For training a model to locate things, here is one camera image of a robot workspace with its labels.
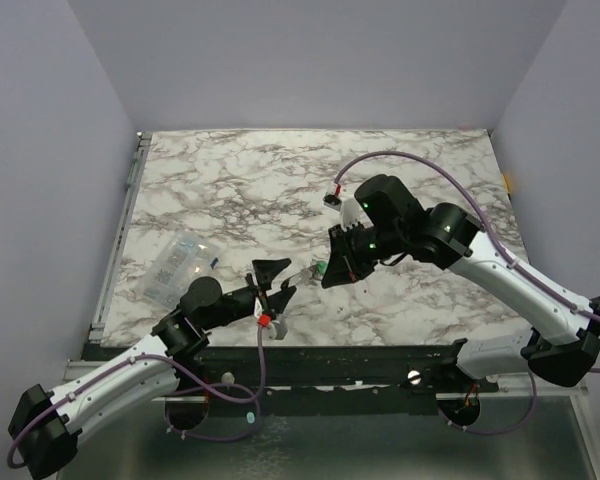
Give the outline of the wire keyring with keys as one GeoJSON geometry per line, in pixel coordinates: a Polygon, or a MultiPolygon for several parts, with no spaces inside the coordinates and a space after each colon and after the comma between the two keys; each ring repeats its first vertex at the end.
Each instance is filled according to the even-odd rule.
{"type": "Polygon", "coordinates": [[[283,288],[290,288],[293,286],[300,288],[301,286],[319,283],[321,278],[322,273],[320,272],[320,266],[318,263],[315,263],[285,279],[281,286],[283,288]]]}

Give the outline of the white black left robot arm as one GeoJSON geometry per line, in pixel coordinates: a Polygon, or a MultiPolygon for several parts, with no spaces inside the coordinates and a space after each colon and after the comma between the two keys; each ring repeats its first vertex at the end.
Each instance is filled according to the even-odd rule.
{"type": "Polygon", "coordinates": [[[251,317],[262,334],[276,321],[297,291],[288,283],[270,291],[290,263],[255,260],[245,286],[228,293],[215,278],[200,276],[149,334],[112,360],[51,390],[39,384],[27,389],[8,426],[8,467],[45,479],[75,458],[81,440],[130,407],[158,397],[205,391],[234,404],[258,404],[260,390],[245,388],[243,396],[232,396],[228,383],[206,382],[194,362],[212,329],[251,317]]]}

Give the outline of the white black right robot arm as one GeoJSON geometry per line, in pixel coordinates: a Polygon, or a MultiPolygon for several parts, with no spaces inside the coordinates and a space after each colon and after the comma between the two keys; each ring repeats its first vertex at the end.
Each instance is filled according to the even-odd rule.
{"type": "Polygon", "coordinates": [[[567,302],[561,304],[518,272],[521,261],[506,260],[496,250],[474,216],[450,203],[423,208],[395,176],[372,177],[357,188],[354,199],[372,224],[365,227],[354,221],[330,228],[323,288],[361,281],[389,258],[411,257],[471,281],[530,325],[488,340],[455,341],[455,357],[439,367],[447,389],[461,391],[490,375],[526,371],[572,387],[593,367],[600,352],[600,328],[575,309],[600,313],[600,297],[588,299],[564,290],[567,302]]]}

